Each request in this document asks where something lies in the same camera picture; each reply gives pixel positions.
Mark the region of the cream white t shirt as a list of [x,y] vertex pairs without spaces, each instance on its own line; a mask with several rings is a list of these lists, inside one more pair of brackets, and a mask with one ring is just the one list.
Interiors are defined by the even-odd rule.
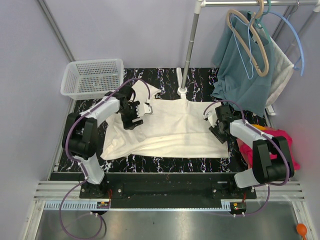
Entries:
[[208,102],[186,99],[164,100],[160,90],[141,81],[132,86],[140,102],[151,97],[152,114],[142,116],[143,124],[125,130],[119,114],[106,119],[107,128],[101,158],[115,160],[129,155],[162,158],[227,158],[228,146],[210,132],[203,112]]

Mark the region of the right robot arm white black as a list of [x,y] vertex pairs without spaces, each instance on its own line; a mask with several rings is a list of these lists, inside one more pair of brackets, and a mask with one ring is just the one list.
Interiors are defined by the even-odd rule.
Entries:
[[294,175],[289,143],[284,136],[274,136],[256,128],[243,113],[233,113],[229,105],[220,105],[215,110],[206,108],[203,118],[209,121],[209,131],[222,144],[233,136],[252,150],[252,167],[236,173],[234,181],[227,185],[230,197],[239,198],[247,187],[283,186]]

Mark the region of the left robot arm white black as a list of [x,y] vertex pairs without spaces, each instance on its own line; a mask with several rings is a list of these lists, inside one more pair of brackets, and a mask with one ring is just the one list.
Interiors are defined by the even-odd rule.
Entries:
[[90,192],[97,198],[103,198],[108,193],[108,186],[103,182],[105,173],[101,169],[97,157],[99,145],[99,127],[111,115],[120,116],[125,130],[133,130],[142,125],[136,93],[126,85],[116,92],[107,92],[94,106],[81,113],[70,113],[67,116],[62,148],[67,157],[76,162],[86,183],[90,184]]

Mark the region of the pink red t shirt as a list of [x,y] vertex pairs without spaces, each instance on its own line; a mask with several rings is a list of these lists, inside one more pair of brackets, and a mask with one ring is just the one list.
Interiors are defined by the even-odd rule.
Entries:
[[[292,153],[292,144],[293,140],[292,138],[288,135],[288,133],[284,130],[281,129],[274,129],[272,127],[268,127],[268,130],[263,131],[269,135],[275,136],[275,137],[285,137],[285,139],[288,142],[289,150],[290,150],[290,155],[293,163],[293,167],[295,171],[300,170],[301,166],[299,163],[297,163],[294,159],[293,153]],[[244,159],[244,161],[247,163],[247,166],[249,169],[252,168],[253,166],[253,150],[245,144],[242,140],[239,138],[236,139],[239,151]]]

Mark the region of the yellow object under shirt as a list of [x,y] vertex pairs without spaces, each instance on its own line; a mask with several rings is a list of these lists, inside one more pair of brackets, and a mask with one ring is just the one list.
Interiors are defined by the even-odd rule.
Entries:
[[257,128],[260,131],[266,131],[266,130],[269,129],[267,126],[261,126],[261,125],[258,125],[258,124],[252,124],[252,126]]

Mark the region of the white perforated plastic basket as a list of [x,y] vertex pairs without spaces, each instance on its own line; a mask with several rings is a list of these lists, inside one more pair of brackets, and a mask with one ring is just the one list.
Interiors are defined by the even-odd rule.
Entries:
[[122,85],[123,80],[122,59],[72,61],[64,70],[60,93],[75,101],[101,99]]

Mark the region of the black marble pattern mat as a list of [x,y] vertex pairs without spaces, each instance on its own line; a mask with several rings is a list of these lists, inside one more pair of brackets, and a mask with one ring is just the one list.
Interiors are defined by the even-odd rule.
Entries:
[[[194,102],[213,102],[211,96],[217,81],[217,68],[190,68],[186,98]],[[178,80],[175,68],[126,68],[124,80],[141,78],[160,90],[156,98],[177,100]],[[228,140],[225,158],[167,158],[129,155],[114,160],[99,160],[106,173],[214,173],[241,172],[247,168],[235,139]]]

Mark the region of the metal clothes rack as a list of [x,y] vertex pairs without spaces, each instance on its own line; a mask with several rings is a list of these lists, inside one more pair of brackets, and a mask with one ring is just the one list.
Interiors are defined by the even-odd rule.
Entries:
[[[304,22],[303,26],[300,28],[298,32],[298,36],[300,40],[302,39],[303,34],[309,27],[309,25],[312,23],[314,18],[317,16],[317,13],[320,12],[320,2],[318,0],[263,0],[264,5],[268,6],[292,6],[293,9],[298,9],[299,6],[313,6],[312,13],[309,15],[307,20]],[[258,6],[257,0],[212,0],[212,1],[206,1],[206,0],[197,0],[195,2],[194,7],[194,15],[192,20],[192,26],[190,31],[190,37],[189,37],[189,43],[186,53],[186,60],[184,64],[184,69],[181,69],[178,67],[176,69],[176,76],[178,81],[178,90],[177,94],[180,96],[181,99],[185,99],[187,95],[187,75],[188,70],[190,67],[191,57],[192,57],[192,51],[198,26],[198,21],[201,13],[201,9],[205,7],[227,7],[227,6]],[[297,46],[297,42],[294,38],[294,41],[290,44],[290,46],[287,48],[287,51],[290,52],[294,44]]]

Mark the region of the teal t shirt hanging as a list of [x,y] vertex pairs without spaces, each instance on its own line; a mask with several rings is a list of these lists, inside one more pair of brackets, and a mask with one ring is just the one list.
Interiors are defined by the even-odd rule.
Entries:
[[[247,26],[240,23],[235,17],[231,18],[233,27],[248,44]],[[275,54],[271,37],[267,30],[256,30],[266,51],[269,62],[269,71],[266,76],[260,77],[251,66],[249,56],[238,42],[239,54],[235,37],[228,26],[225,27],[222,37],[213,55],[212,62],[218,67],[217,82],[213,84],[212,97],[228,100],[235,110],[250,111],[259,117],[264,115],[267,99],[272,84],[272,75],[275,67]],[[264,61],[257,42],[252,33],[251,50],[261,70]]]

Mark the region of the white grey towel hanging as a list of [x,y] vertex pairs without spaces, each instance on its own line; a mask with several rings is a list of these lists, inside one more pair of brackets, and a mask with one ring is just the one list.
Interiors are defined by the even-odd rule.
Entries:
[[269,107],[277,100],[294,73],[294,64],[272,38],[271,42],[274,49],[275,65],[271,78],[270,92],[265,107]]

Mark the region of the light blue thick hanger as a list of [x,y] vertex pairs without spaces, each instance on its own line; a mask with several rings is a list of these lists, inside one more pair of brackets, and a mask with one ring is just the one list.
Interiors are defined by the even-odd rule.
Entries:
[[305,55],[304,55],[303,46],[302,46],[302,43],[301,43],[301,40],[300,40],[300,37],[299,37],[297,31],[295,30],[293,25],[290,23],[290,21],[287,18],[285,18],[283,15],[281,15],[280,13],[275,12],[275,11],[270,11],[269,14],[272,14],[272,15],[279,17],[282,21],[285,22],[285,24],[287,24],[287,26],[290,28],[291,32],[293,33],[294,38],[297,43],[297,46],[298,46],[298,49],[299,49],[299,53],[300,53],[298,60],[293,65],[293,69],[295,71],[300,71],[300,76],[302,77],[305,72],[305,64],[306,63],[305,63]]

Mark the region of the beige clothes hanger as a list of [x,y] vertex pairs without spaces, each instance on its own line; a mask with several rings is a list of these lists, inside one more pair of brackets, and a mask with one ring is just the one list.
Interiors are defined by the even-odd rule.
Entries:
[[[259,9],[258,12],[253,13],[253,16],[251,17],[250,20],[247,19],[246,16],[244,16],[241,12],[239,12],[238,10],[235,9],[231,9],[227,12],[226,14],[226,24],[229,27],[229,29],[232,31],[233,36],[235,37],[235,43],[236,46],[238,48],[238,52],[240,54],[240,57],[242,57],[238,43],[240,43],[243,47],[243,49],[245,50],[245,52],[247,53],[248,57],[249,57],[249,62],[252,66],[252,68],[254,68],[257,72],[257,74],[260,77],[265,77],[268,72],[269,72],[269,62],[268,62],[268,57],[267,57],[267,53],[265,50],[265,47],[261,41],[261,38],[259,37],[259,34],[257,33],[255,27],[253,26],[253,23],[256,19],[260,18],[263,15],[263,11],[264,11],[264,1],[263,0],[257,0],[257,3],[259,5]],[[232,24],[232,20],[231,17],[235,17],[240,23],[242,23],[243,25],[247,26],[247,37],[248,37],[248,44],[246,44],[246,42],[243,40],[243,38],[241,37],[241,35],[238,33],[238,31],[233,27]],[[252,33],[252,36],[254,37],[254,39],[257,42],[257,45],[259,47],[261,56],[262,56],[262,60],[264,63],[264,69],[261,70],[255,57],[252,54],[252,47],[251,47],[251,35],[250,33]]]

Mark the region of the orange ball object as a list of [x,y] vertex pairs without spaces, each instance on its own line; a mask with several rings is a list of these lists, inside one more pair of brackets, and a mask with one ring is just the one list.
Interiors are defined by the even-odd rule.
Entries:
[[302,237],[303,240],[307,239],[308,229],[303,223],[297,224],[296,231]]

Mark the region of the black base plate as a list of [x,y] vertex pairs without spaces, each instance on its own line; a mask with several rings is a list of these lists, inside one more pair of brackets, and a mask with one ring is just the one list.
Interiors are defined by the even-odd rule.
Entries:
[[81,199],[124,199],[141,196],[195,196],[254,200],[252,187],[238,188],[234,173],[106,173],[99,185],[84,183]]

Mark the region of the aluminium frame rail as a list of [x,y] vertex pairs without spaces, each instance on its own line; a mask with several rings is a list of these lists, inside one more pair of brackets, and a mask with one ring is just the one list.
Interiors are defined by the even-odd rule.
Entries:
[[77,181],[40,181],[34,193],[35,200],[62,200]]

